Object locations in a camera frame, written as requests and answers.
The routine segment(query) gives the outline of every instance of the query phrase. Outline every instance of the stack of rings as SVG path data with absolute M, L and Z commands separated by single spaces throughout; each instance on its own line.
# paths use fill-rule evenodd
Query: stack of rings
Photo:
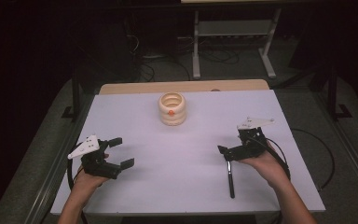
M 159 97 L 158 109 L 161 121 L 166 125 L 179 125 L 186 119 L 186 100 L 178 92 L 168 92 Z

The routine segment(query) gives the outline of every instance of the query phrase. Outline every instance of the desk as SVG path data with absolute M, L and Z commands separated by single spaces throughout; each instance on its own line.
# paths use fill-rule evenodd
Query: desk
M 252 83 L 259 85 L 260 90 L 255 90 Z M 279 211 L 278 201 L 267 182 L 252 167 L 238 162 L 233 163 L 236 198 L 229 197 L 227 164 L 217 145 L 235 147 L 240 144 L 236 125 L 247 116 L 275 119 L 274 124 L 263 128 L 264 134 L 283 149 L 293 183 L 309 210 L 324 210 L 275 93 L 268 90 L 265 81 L 184 84 L 137 83 L 102 87 L 79 141 L 93 133 L 102 140 L 122 137 L 122 145 L 106 150 L 111 155 L 107 161 L 118 164 L 135 158 L 135 165 L 123 171 L 117 180 L 99 187 L 85 207 L 86 213 L 167 216 Z M 244 91 L 247 87 L 253 91 Z M 157 107 L 161 91 L 180 91 L 185 96 L 187 118 L 183 124 L 166 126 L 161 123 Z M 74 160 L 74 167 L 79 164 L 79 159 Z M 65 176 L 51 213 L 61 212 L 68 195 Z

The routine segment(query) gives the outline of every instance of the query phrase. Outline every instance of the white bracket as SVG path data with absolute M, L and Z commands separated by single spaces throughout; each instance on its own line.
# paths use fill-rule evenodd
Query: white bracket
M 274 119 L 254 119 L 248 117 L 246 121 L 237 125 L 238 130 L 249 130 L 253 128 L 259 128 L 274 123 Z
M 78 146 L 71 154 L 68 155 L 68 159 L 71 160 L 74 157 L 82 156 L 87 153 L 91 153 L 100 149 L 100 144 L 98 144 L 97 135 L 93 134 L 87 138 L 80 146 Z

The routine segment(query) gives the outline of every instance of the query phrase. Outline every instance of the white table surface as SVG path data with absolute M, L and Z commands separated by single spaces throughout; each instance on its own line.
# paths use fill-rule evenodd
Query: white table surface
M 274 91 L 183 92 L 187 118 L 164 125 L 158 116 L 163 93 L 97 95 L 79 141 L 123 138 L 108 148 L 108 162 L 135 158 L 117 180 L 97 189 L 86 213 L 110 216 L 246 214 L 279 211 L 273 190 L 250 166 L 232 162 L 235 199 L 229 197 L 227 163 L 217 146 L 241 144 L 237 124 L 247 117 L 275 119 L 262 128 L 283 150 L 292 182 L 310 211 L 324 211 Z M 80 159 L 74 159 L 74 176 Z M 66 175 L 51 213 L 59 214 L 70 193 Z

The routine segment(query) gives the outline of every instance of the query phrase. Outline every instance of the dark background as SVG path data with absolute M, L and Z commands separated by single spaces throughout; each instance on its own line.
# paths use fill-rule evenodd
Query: dark background
M 91 74 L 84 76 L 82 83 L 89 91 L 104 82 L 133 81 L 137 76 L 125 47 L 122 18 L 111 14 L 85 16 L 68 10 L 71 7 L 78 7 L 78 3 L 0 1 L 0 198 L 52 101 L 74 72 Z M 176 35 L 191 35 L 187 27 L 191 27 L 192 18 L 188 15 L 141 13 L 132 28 L 143 38 L 157 41 L 153 32 L 171 27 L 157 41 L 168 49 Z M 329 7 L 287 7 L 276 36 L 291 35 L 301 37 L 299 52 L 307 52 L 298 53 L 293 66 L 307 68 L 318 60 L 331 60 L 338 75 L 358 94 L 358 1 Z M 116 58 L 105 48 L 115 48 L 108 43 L 112 39 L 124 43 L 123 48 L 115 49 Z M 83 49 L 92 51 L 98 62 Z M 115 58 L 117 63 L 106 63 L 106 57 Z M 121 77 L 117 71 L 129 75 Z

